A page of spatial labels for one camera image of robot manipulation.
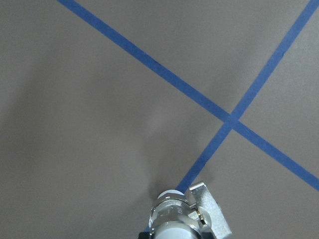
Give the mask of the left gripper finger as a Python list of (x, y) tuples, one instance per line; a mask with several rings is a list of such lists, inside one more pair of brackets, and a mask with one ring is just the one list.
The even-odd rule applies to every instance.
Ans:
[(140, 232), (138, 235), (138, 239), (152, 239), (152, 235), (150, 232)]

